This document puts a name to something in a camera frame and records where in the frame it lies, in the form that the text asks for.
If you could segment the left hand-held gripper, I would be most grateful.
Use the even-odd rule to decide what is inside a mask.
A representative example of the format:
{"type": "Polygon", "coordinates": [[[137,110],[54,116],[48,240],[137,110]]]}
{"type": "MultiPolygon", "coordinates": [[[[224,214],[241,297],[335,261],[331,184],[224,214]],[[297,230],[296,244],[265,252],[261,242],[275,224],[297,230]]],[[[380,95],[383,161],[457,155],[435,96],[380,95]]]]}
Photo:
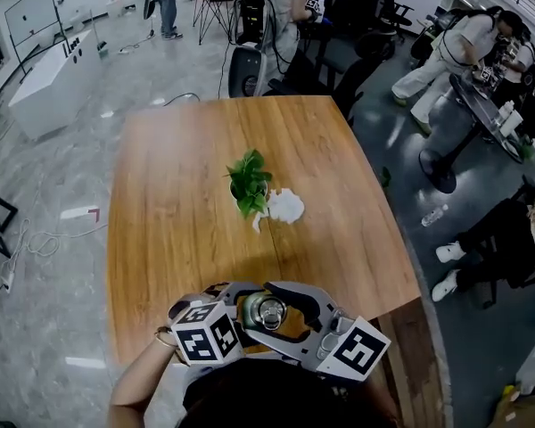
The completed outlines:
{"type": "Polygon", "coordinates": [[[189,366],[224,365],[243,356],[235,327],[237,303],[264,288],[253,282],[221,284],[219,293],[188,293],[169,309],[169,328],[189,366]]]}

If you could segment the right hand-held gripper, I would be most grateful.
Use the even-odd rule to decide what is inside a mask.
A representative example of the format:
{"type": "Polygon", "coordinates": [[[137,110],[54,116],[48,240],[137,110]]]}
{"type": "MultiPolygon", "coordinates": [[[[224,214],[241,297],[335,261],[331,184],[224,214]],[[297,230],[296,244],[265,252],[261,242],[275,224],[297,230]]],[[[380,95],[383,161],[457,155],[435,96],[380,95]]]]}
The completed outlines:
{"type": "Polygon", "coordinates": [[[268,330],[244,328],[254,341],[299,361],[309,371],[363,382],[391,345],[391,340],[363,317],[351,317],[338,308],[323,289],[290,281],[263,287],[297,309],[308,331],[297,338],[268,330]]]}

